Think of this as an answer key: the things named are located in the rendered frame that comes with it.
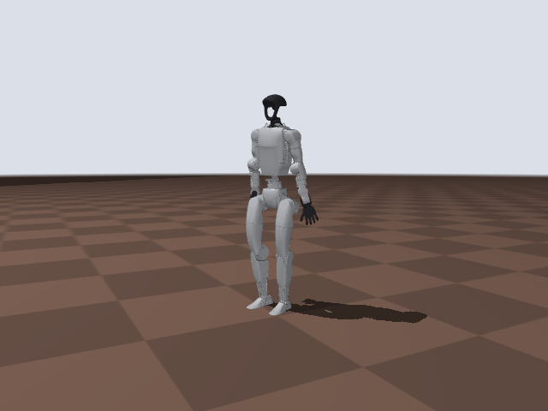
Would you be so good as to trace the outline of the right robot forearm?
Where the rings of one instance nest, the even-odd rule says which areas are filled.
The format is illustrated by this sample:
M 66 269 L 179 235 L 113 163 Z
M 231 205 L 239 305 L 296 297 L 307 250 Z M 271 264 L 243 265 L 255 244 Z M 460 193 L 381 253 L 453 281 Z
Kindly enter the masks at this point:
M 249 168 L 248 168 L 249 169 Z M 251 170 L 249 169 L 249 174 L 251 176 L 251 195 L 252 195 L 252 191 L 256 191 L 259 195 L 260 194 L 260 179 L 259 179 L 259 176 L 260 176 L 260 171 L 259 170 Z

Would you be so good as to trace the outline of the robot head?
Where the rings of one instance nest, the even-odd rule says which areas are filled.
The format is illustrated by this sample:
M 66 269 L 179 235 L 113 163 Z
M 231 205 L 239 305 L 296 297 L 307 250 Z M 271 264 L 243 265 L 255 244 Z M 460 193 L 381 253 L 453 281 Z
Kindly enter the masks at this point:
M 278 127 L 275 125 L 276 123 L 280 123 L 282 125 L 280 117 L 277 117 L 277 112 L 280 106 L 287 105 L 286 100 L 280 95 L 273 94 L 266 97 L 262 102 L 265 107 L 265 118 L 268 121 L 271 121 L 271 125 L 269 125 L 268 128 Z M 274 114 L 272 117 L 269 117 L 267 114 L 267 109 L 269 107 L 272 107 L 272 109 L 274 110 Z

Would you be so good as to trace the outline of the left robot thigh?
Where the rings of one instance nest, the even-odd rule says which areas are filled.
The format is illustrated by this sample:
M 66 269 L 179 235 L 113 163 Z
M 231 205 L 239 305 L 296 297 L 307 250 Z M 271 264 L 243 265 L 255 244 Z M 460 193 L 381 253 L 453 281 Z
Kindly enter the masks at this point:
M 299 203 L 288 196 L 282 195 L 281 201 L 277 208 L 275 237 L 277 250 L 276 259 L 278 256 L 283 257 L 283 262 L 286 260 L 290 251 L 290 238 L 294 228 L 292 217 L 298 211 Z

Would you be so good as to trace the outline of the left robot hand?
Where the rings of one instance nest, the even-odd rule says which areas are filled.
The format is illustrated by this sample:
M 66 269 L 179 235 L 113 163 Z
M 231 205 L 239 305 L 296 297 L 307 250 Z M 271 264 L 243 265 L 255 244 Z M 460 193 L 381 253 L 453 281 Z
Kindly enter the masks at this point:
M 309 196 L 309 195 L 308 195 Z M 301 221 L 303 219 L 303 217 L 305 216 L 306 218 L 306 225 L 308 225 L 308 218 L 309 218 L 309 222 L 310 224 L 312 224 L 312 219 L 313 219 L 313 222 L 315 223 L 315 219 L 314 219 L 314 216 L 316 217 L 317 221 L 319 220 L 317 214 L 316 214 L 316 211 L 315 209 L 311 206 L 312 204 L 312 201 L 311 201 L 311 198 L 309 196 L 309 199 L 310 199 L 310 203 L 307 203 L 305 205 L 303 205 L 303 202 L 302 202 L 302 199 L 300 197 L 300 200 L 301 200 L 301 205 L 303 206 L 303 213 L 301 214 Z M 313 216 L 314 215 L 314 216 Z M 312 219 L 311 219 L 312 217 Z

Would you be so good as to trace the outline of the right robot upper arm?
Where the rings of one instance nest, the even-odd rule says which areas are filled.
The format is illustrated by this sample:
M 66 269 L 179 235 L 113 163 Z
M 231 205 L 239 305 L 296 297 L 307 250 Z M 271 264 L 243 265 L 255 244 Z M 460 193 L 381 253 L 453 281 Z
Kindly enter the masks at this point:
M 259 129 L 255 129 L 251 133 L 253 158 L 251 158 L 247 162 L 247 167 L 251 170 L 260 169 L 260 166 L 259 166 L 259 148 L 258 148 L 258 132 L 259 132 Z

